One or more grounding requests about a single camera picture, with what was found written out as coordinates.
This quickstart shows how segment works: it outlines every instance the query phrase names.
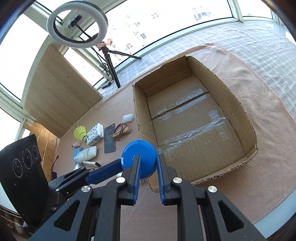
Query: shuttlecock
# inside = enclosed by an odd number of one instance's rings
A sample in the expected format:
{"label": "shuttlecock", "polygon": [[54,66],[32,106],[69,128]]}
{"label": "shuttlecock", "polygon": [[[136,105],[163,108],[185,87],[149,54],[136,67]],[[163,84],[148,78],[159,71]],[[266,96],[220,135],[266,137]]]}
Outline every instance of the shuttlecock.
{"label": "shuttlecock", "polygon": [[87,133],[84,126],[79,126],[74,131],[74,137],[78,140],[83,140],[85,143],[87,141]]}

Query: camera lens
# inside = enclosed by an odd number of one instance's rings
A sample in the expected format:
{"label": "camera lens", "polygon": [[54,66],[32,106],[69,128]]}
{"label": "camera lens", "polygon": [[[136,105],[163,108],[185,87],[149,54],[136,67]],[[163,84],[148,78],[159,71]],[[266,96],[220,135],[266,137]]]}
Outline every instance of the camera lens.
{"label": "camera lens", "polygon": [[17,177],[22,176],[22,164],[18,159],[14,159],[13,161],[13,171]]}
{"label": "camera lens", "polygon": [[32,156],[28,149],[24,150],[24,152],[22,153],[22,159],[26,168],[29,169],[32,166]]}
{"label": "camera lens", "polygon": [[33,156],[35,157],[35,159],[37,159],[39,154],[38,154],[38,149],[36,146],[33,146],[32,152],[33,152]]}

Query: silver bolt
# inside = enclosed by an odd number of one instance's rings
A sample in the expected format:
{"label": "silver bolt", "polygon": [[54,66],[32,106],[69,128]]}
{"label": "silver bolt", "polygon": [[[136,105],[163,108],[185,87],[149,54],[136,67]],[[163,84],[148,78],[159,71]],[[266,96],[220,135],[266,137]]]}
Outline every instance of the silver bolt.
{"label": "silver bolt", "polygon": [[182,182],[182,178],[180,178],[180,177],[174,177],[173,182],[174,183],[181,183]]}
{"label": "silver bolt", "polygon": [[124,183],[126,181],[126,179],[124,177],[118,177],[116,178],[116,182],[117,183]]}
{"label": "silver bolt", "polygon": [[213,193],[217,191],[217,188],[215,186],[209,186],[207,189],[209,190],[209,192]]}
{"label": "silver bolt", "polygon": [[83,191],[83,192],[89,192],[90,190],[91,190],[91,187],[90,186],[83,186],[81,188],[81,191]]}

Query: wooden panel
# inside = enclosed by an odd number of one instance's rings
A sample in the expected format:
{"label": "wooden panel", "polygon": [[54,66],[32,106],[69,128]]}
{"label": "wooden panel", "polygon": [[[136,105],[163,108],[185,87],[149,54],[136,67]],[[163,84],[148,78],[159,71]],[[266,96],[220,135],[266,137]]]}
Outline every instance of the wooden panel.
{"label": "wooden panel", "polygon": [[37,138],[37,145],[41,156],[41,166],[47,181],[50,182],[57,137],[38,122],[34,122],[32,126],[24,124],[24,128],[30,131],[30,135],[35,134]]}
{"label": "wooden panel", "polygon": [[24,109],[61,138],[101,98],[50,44],[33,75]]}

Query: blue round object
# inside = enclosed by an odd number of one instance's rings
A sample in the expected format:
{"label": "blue round object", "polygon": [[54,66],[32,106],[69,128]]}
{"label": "blue round object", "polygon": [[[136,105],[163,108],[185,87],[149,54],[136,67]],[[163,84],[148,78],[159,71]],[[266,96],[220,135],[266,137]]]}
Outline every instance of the blue round object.
{"label": "blue round object", "polygon": [[156,170],[158,153],[156,148],[144,140],[129,143],[121,156],[122,169],[133,165],[135,155],[141,156],[141,179],[150,177]]}

